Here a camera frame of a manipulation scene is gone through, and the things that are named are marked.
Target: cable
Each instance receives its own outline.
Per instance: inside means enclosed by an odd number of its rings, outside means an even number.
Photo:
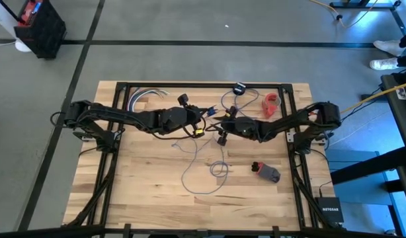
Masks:
[[[344,28],[350,28],[350,27],[356,25],[360,20],[362,20],[362,19],[364,18],[364,16],[366,16],[366,14],[368,14],[368,13],[372,10],[372,8],[374,8],[375,4],[378,2],[378,0],[376,0],[376,1],[374,2],[374,4],[372,4],[372,6],[371,6],[356,22],[352,23],[352,24],[349,25],[349,26],[346,26],[346,25],[343,23],[343,20],[342,20],[343,16],[342,16],[337,10],[335,10],[333,7],[331,7],[331,6],[329,6],[329,5],[326,5],[326,4],[324,4],[324,3],[320,3],[320,2],[318,2],[318,1],[316,1],[316,0],[309,0],[309,1],[311,1],[312,3],[317,3],[317,4],[319,4],[319,5],[322,5],[322,6],[326,7],[326,8],[328,8],[328,9],[332,10],[334,13],[336,13],[336,14],[337,14],[337,19],[340,21],[341,25],[342,25]]]
[[[332,182],[332,181],[326,182],[326,183],[322,184],[322,185],[319,187],[319,196],[320,196],[321,198],[322,198],[322,190],[321,190],[322,186],[323,186],[323,185],[326,185],[326,184],[329,184],[330,182]]]
[[[366,107],[369,106],[369,105],[374,104],[375,102],[376,102],[376,100],[373,100],[372,102],[369,102],[368,104],[366,104],[366,105],[360,107],[359,109],[353,110],[349,115],[347,115],[347,116],[345,116],[343,119],[341,119],[341,122],[344,122],[344,120],[346,120],[349,116],[352,116],[352,115],[355,114],[356,112],[362,110],[363,108],[366,108]]]
[[[370,96],[374,95],[374,94],[375,94],[376,92],[378,92],[380,89],[381,89],[381,87],[378,87],[375,91],[373,91],[373,92],[370,93]],[[354,107],[354,108],[353,108],[353,111],[352,111],[349,115],[347,115],[347,116],[345,116],[343,119],[341,119],[341,122],[344,122],[344,120],[346,120],[349,116],[351,116],[351,115],[353,115],[354,113],[358,112],[359,110],[357,110],[357,108],[360,108],[361,106],[362,106],[362,105],[360,104],[360,105]]]
[[[316,152],[316,153],[318,153],[318,154],[320,154],[320,155],[322,155],[322,156],[325,158],[325,160],[327,161],[328,167],[329,167],[329,160],[328,160],[328,157],[327,157],[324,153],[318,151],[317,149],[310,149],[310,150],[311,150],[311,151],[314,151],[314,152]],[[323,186],[323,185],[326,185],[326,184],[329,184],[330,182],[332,182],[332,181],[326,182],[326,183],[322,184],[322,185],[319,187],[319,195],[320,195],[321,198],[322,198],[322,191],[321,191],[322,186]]]
[[[249,116],[245,115],[245,114],[241,111],[241,109],[245,108],[246,106],[248,106],[248,105],[251,104],[252,102],[256,101],[256,100],[259,98],[259,96],[260,96],[258,90],[256,90],[256,89],[248,89],[248,90],[253,91],[254,93],[256,93],[256,97],[255,97],[254,99],[250,100],[248,103],[244,104],[241,108],[239,108],[239,107],[237,106],[237,97],[238,97],[238,95],[236,95],[236,96],[234,97],[234,106],[236,107],[236,109],[237,109],[238,112],[240,112],[243,116],[246,116],[246,117],[249,117]],[[233,92],[233,91],[231,90],[231,91],[225,93],[224,95],[222,95],[222,97],[221,97],[221,105],[222,105],[222,107],[223,107],[224,109],[226,109],[226,110],[228,110],[229,108],[227,108],[227,107],[225,106],[225,104],[223,103],[223,98],[224,98],[227,94],[232,93],[232,92]]]
[[[181,148],[181,146],[178,145],[178,142],[177,142],[177,141],[176,141],[174,144],[172,144],[172,147],[177,147],[177,148],[179,148],[182,152],[185,152],[185,153],[193,153],[193,154],[194,154],[193,160],[190,162],[190,164],[188,165],[188,167],[184,170],[183,174],[181,175],[181,183],[182,183],[183,187],[185,188],[185,190],[189,191],[189,192],[192,193],[192,194],[205,194],[205,195],[207,195],[207,194],[212,194],[212,193],[218,191],[218,190],[225,184],[225,181],[227,180],[227,176],[228,176],[228,173],[229,173],[228,164],[225,163],[225,157],[223,156],[223,149],[222,149],[222,146],[220,146],[221,154],[222,154],[222,160],[221,160],[221,161],[213,162],[213,163],[210,165],[210,167],[209,167],[209,172],[210,172],[210,174],[211,174],[212,176],[214,176],[214,177],[216,177],[216,178],[224,178],[224,180],[222,181],[222,183],[221,183],[216,189],[214,189],[213,191],[210,191],[210,192],[194,192],[194,191],[191,191],[191,190],[185,185],[185,183],[184,183],[184,176],[185,176],[186,172],[191,168],[191,166],[192,166],[192,164],[195,162],[195,160],[197,159],[197,154],[198,154],[198,152],[201,151],[201,150],[204,148],[204,146],[206,146],[207,144],[209,144],[209,142],[210,142],[212,139],[215,140],[215,138],[213,137],[213,134],[212,134],[212,137],[211,137],[205,144],[203,144],[200,149],[198,149],[196,140],[194,139],[194,140],[193,140],[194,146],[195,146],[194,152],[183,150],[183,149]],[[217,165],[221,165],[222,167],[221,167],[221,171],[220,171],[220,172],[215,173],[215,172],[214,172],[214,169],[215,169],[215,167],[216,167]]]
[[[165,90],[156,89],[156,88],[143,89],[142,91],[139,91],[139,89],[140,89],[139,87],[136,88],[136,90],[134,91],[134,93],[132,94],[132,96],[130,97],[130,99],[128,101],[127,110],[129,110],[130,112],[134,111],[134,107],[135,107],[138,99],[148,93],[154,93],[156,95],[159,95],[159,97],[161,97],[161,98],[163,98],[163,95],[160,92],[162,92],[165,95],[169,94]]]
[[[59,126],[56,124],[56,122],[53,121],[53,117],[58,115],[58,114],[65,114],[64,112],[55,112],[50,116],[50,123],[52,123],[53,126],[55,127],[61,127],[61,128],[68,128],[67,126]]]
[[[368,97],[368,98],[366,98],[366,99],[364,99],[364,100],[362,100],[362,101],[360,101],[360,102],[354,104],[353,106],[351,106],[351,107],[349,107],[349,108],[346,108],[345,110],[341,111],[340,113],[343,114],[343,113],[345,113],[345,112],[348,112],[349,110],[352,110],[353,108],[355,108],[355,107],[357,107],[357,106],[359,106],[359,105],[361,105],[361,104],[363,104],[363,103],[365,103],[365,102],[367,102],[367,101],[369,101],[369,100],[375,99],[375,98],[377,98],[377,97],[379,97],[379,96],[382,96],[382,95],[387,94],[387,93],[390,93],[390,92],[394,92],[394,91],[396,91],[396,90],[398,90],[398,89],[402,89],[402,88],[404,88],[404,87],[406,87],[406,83],[404,83],[404,84],[402,84],[402,85],[399,85],[399,86],[396,86],[396,87],[394,87],[394,88],[392,88],[392,89],[387,89],[387,90],[385,90],[385,91],[382,91],[382,92],[380,92],[380,93],[377,93],[377,94],[375,94],[375,95],[372,95],[372,96],[370,96],[370,97]]]
[[[14,42],[11,42],[11,43],[6,43],[6,44],[0,44],[0,46],[8,46],[8,45],[10,45],[10,44],[14,44],[16,41],[14,41]]]
[[[211,130],[210,128],[213,128],[214,126],[217,126],[217,125],[219,125],[219,124],[221,124],[221,123],[235,123],[235,122],[216,122],[215,124],[210,124],[210,126],[208,126],[207,128],[206,128],[206,132],[217,132],[218,130],[217,129],[213,129],[213,130]]]
[[[328,133],[324,133],[323,134],[324,136],[325,136],[325,139],[327,140],[327,146],[326,146],[326,148],[324,149],[325,151],[329,148],[329,144],[330,144],[330,140],[329,140],[329,136],[328,136]]]
[[[84,154],[84,153],[86,153],[86,152],[89,152],[89,151],[92,151],[92,150],[94,150],[94,149],[97,149],[97,147],[94,147],[94,148],[91,148],[91,149],[86,149],[86,150],[84,150],[84,151],[81,151],[81,152],[78,154],[78,157],[80,157],[80,156],[82,156],[82,154]]]
[[[350,135],[348,135],[348,136],[346,136],[346,137],[344,137],[344,138],[341,138],[341,139],[337,140],[336,142],[332,143],[331,145],[335,145],[336,143],[339,143],[340,141],[343,141],[343,140],[349,138],[349,137],[352,136],[354,133],[356,133],[357,131],[359,131],[360,129],[362,129],[364,126],[366,126],[366,125],[369,124],[370,122],[373,122],[374,120],[378,119],[380,116],[386,114],[387,112],[389,112],[389,111],[386,111],[386,112],[384,112],[384,113],[382,113],[382,114],[380,114],[380,115],[374,117],[373,119],[371,119],[371,120],[368,121],[367,123],[361,125],[361,127],[357,128],[357,129],[356,129],[355,131],[353,131]]]
[[[327,156],[324,153],[318,151],[317,149],[310,149],[310,150],[322,155],[325,158],[325,160],[327,161],[328,166],[329,166],[329,160],[328,160]]]

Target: red and gray object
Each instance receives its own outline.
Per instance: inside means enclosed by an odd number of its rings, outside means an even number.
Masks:
[[[270,118],[281,104],[281,98],[276,93],[269,93],[262,101],[263,114]]]
[[[277,169],[263,162],[253,162],[251,170],[256,172],[260,177],[271,180],[272,182],[278,182],[281,177],[281,174]]]

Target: black metal frame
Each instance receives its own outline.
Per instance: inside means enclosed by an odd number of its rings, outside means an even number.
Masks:
[[[193,87],[193,88],[231,88],[233,83],[128,83],[119,82],[116,84],[114,100],[112,102],[112,107],[116,108],[118,106],[118,101],[120,100],[120,94],[124,91],[124,98],[122,100],[122,108],[126,109],[128,98],[130,95],[130,90],[132,87]],[[294,91],[291,84],[257,84],[248,83],[246,84],[248,88],[257,89],[278,89],[279,96],[282,101],[284,99],[284,93],[288,94],[291,113],[297,111],[296,102],[294,100]],[[281,104],[282,116],[287,116],[286,105]],[[113,130],[114,123],[109,122],[108,130]],[[118,124],[117,131],[124,128],[123,124]],[[294,128],[295,131],[299,132],[300,128]],[[292,143],[286,141],[288,146],[288,158],[290,160],[290,170],[292,175],[292,182],[294,188],[294,196],[296,201],[298,222],[300,226],[300,231],[280,231],[277,226],[272,226],[271,231],[242,231],[242,230],[208,230],[208,229],[132,229],[131,224],[125,224],[124,229],[107,229],[105,228],[106,219],[108,215],[108,209],[110,204],[110,194],[112,192],[112,186],[114,182],[114,175],[116,169],[116,163],[118,160],[119,145],[122,139],[122,134],[118,137],[116,141],[116,150],[112,153],[112,159],[110,161],[110,167],[106,174],[104,175],[105,165],[108,159],[109,153],[102,153],[101,161],[99,164],[99,169],[96,176],[96,183],[94,187],[94,192],[92,198],[87,202],[87,205],[78,214],[78,216],[69,224],[63,225],[59,228],[49,228],[49,229],[37,229],[30,231],[16,231],[8,233],[0,233],[0,238],[7,237],[89,237],[92,235],[100,235],[101,238],[108,233],[123,234],[124,238],[130,238],[134,234],[158,234],[158,235],[195,235],[199,237],[207,237],[210,235],[270,235],[271,237],[279,238],[280,236],[296,236],[296,237],[379,237],[386,238],[389,235],[378,235],[371,233],[359,233],[353,231],[345,231],[341,228],[333,227],[327,220],[327,218],[322,214],[319,206],[313,199],[311,192],[309,171],[307,169],[307,163],[304,155],[296,155],[292,149]],[[296,156],[300,157],[301,162],[301,173],[303,180],[300,178],[297,167],[296,167]],[[306,226],[305,217],[302,204],[302,193],[309,205],[309,212],[311,218],[311,227]],[[102,214],[98,224],[95,224],[95,214],[97,208],[97,201],[103,196]],[[82,225],[85,219],[88,218],[87,224]],[[323,228],[319,228],[317,220],[321,221]]]
[[[369,3],[370,0],[357,0],[352,1],[348,0],[346,3],[343,2],[334,2],[329,5],[333,8],[342,8],[342,9],[369,9],[373,3]],[[394,10],[395,7],[400,6],[401,1],[397,0],[393,3],[376,3],[372,9],[391,9]]]

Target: white object on floor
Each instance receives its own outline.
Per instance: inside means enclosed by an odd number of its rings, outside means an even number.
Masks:
[[[20,52],[31,52],[28,46],[26,46],[24,43],[18,40],[15,42],[15,48]]]
[[[375,70],[397,69],[397,58],[377,59],[370,62],[370,67]]]
[[[28,48],[24,43],[22,43],[15,34],[15,30],[13,29],[14,26],[18,25],[16,19],[12,17],[12,15],[6,11],[6,9],[0,4],[0,25],[17,41],[15,43],[15,48],[20,52],[31,52],[30,48]]]
[[[382,51],[392,54],[393,56],[400,56],[404,50],[406,50],[406,47],[400,47],[400,40],[388,40],[385,42],[377,40],[374,42],[374,46]]]

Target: sneaker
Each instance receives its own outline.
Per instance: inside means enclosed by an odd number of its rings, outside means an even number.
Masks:
[[[377,59],[370,62],[370,67],[375,70],[397,69],[397,58]]]
[[[406,47],[400,47],[400,40],[388,40],[386,42],[377,40],[374,42],[374,46],[382,51],[392,54],[393,56],[400,56],[403,51],[406,50]]]

